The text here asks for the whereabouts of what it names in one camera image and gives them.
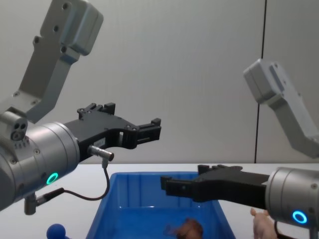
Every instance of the blue sphere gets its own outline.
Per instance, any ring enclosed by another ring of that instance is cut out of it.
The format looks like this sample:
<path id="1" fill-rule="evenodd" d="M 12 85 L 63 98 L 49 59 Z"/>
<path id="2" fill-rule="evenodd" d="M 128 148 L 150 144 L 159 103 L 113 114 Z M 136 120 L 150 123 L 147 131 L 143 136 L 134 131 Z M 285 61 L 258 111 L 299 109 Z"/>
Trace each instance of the blue sphere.
<path id="1" fill-rule="evenodd" d="M 47 239 L 65 239 L 65 228 L 61 224 L 53 224 L 46 232 Z"/>

